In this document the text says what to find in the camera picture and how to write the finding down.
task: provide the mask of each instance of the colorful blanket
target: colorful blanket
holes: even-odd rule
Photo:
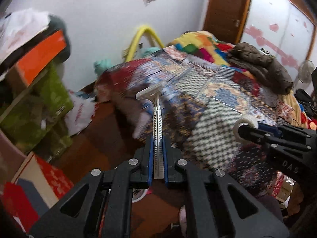
[[[112,91],[134,99],[137,92],[166,80],[168,86],[160,97],[164,135],[170,136],[186,159],[205,169],[223,168],[253,195],[261,195],[276,171],[266,163],[260,147],[243,148],[232,127],[242,114],[275,125],[287,123],[284,118],[289,119],[290,112],[269,89],[248,90],[239,84],[241,79],[235,82],[239,74],[245,76],[243,71],[171,46],[107,70],[97,85],[106,83]],[[136,136],[139,140],[151,135],[153,127],[152,106],[147,100],[142,105],[148,118]]]
[[[225,60],[227,50],[234,47],[233,44],[221,42],[208,31],[188,32],[175,39],[170,45],[188,54],[200,57],[208,62],[222,66],[230,66]]]

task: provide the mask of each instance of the pile of clothes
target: pile of clothes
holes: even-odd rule
[[[272,56],[261,54],[253,45],[238,43],[228,52],[227,61],[233,67],[250,71],[256,79],[275,94],[287,95],[293,81],[287,70]]]
[[[303,106],[303,109],[306,113],[306,115],[310,118],[316,118],[317,117],[317,109],[314,106],[314,101],[310,97],[309,94],[307,94],[303,89],[298,89],[295,92],[295,98],[297,101]]]

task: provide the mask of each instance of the razor head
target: razor head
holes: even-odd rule
[[[158,84],[152,85],[152,86],[147,87],[146,89],[138,92],[135,95],[135,98],[137,100],[141,100],[141,99],[147,99],[147,98],[155,95],[156,93],[160,93],[161,94],[163,88],[166,87],[166,86],[167,86],[167,82],[166,81],[161,81]]]

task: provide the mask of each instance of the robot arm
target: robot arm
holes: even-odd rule
[[[242,125],[238,133],[241,138],[261,145],[268,163],[298,182],[306,198],[314,198],[317,179],[315,130],[259,123],[258,129]]]
[[[152,144],[148,137],[145,147],[117,169],[87,174],[34,224],[30,234],[34,238],[129,237],[132,189],[152,184]],[[163,154],[166,186],[186,193],[188,237],[289,237],[287,227],[223,170],[201,170],[182,159],[167,137]]]

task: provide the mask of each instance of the orange box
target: orange box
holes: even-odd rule
[[[26,89],[41,70],[65,47],[63,32],[58,30],[32,48],[6,74],[12,89],[18,93]]]

